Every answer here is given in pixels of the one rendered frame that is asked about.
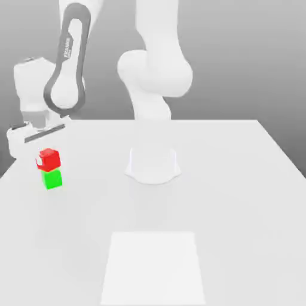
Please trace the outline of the small green cube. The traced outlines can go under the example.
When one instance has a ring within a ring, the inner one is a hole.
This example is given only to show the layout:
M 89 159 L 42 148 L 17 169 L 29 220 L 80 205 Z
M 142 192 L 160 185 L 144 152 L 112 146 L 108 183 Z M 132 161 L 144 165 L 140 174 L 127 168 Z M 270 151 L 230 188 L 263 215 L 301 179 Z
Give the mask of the small green cube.
M 41 170 L 42 182 L 46 189 L 53 189 L 62 186 L 62 174 L 59 168 L 50 172 Z

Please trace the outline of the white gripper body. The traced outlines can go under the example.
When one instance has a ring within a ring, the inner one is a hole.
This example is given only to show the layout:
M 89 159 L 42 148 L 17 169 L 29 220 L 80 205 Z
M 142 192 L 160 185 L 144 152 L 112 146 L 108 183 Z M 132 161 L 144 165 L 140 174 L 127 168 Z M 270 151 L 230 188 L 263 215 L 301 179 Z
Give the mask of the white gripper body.
M 7 131 L 8 148 L 10 155 L 16 159 L 36 154 L 42 148 L 43 141 L 49 135 L 65 128 L 65 124 L 56 124 L 52 127 L 39 130 L 30 122 L 13 126 Z

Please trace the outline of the small red cube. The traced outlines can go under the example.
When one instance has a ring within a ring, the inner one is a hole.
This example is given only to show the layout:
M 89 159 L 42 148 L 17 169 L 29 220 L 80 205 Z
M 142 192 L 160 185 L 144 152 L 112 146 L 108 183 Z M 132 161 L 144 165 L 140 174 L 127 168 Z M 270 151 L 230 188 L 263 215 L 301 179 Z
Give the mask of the small red cube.
M 45 172 L 50 172 L 61 166 L 60 155 L 57 150 L 47 148 L 40 152 L 42 152 L 44 160 L 44 165 L 42 167 L 38 167 L 40 170 L 43 170 Z

